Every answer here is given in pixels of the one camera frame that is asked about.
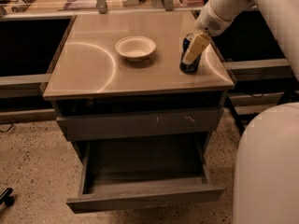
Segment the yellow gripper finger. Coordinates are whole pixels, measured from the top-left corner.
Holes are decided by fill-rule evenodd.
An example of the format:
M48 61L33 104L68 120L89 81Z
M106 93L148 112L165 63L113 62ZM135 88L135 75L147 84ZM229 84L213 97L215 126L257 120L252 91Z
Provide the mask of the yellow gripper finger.
M208 33L200 32L192 34L191 42L185 51L182 62L186 65L191 65L195 59L206 49L210 43L210 36Z

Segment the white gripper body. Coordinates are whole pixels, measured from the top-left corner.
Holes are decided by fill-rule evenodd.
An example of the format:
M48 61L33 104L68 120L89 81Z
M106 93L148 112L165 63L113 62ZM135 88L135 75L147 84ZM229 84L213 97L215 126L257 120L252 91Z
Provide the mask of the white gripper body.
M233 18L225 19L219 15L208 1L201 9L194 22L194 28L210 36L221 35L233 22Z

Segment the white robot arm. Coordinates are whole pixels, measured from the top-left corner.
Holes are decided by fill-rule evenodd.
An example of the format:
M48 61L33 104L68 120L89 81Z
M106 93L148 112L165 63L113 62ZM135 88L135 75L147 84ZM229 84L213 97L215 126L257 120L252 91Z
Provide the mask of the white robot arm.
M299 79L299 0L208 0L180 66L190 67L212 36L252 6ZM243 132L235 161L233 224L299 224L298 102L266 109Z

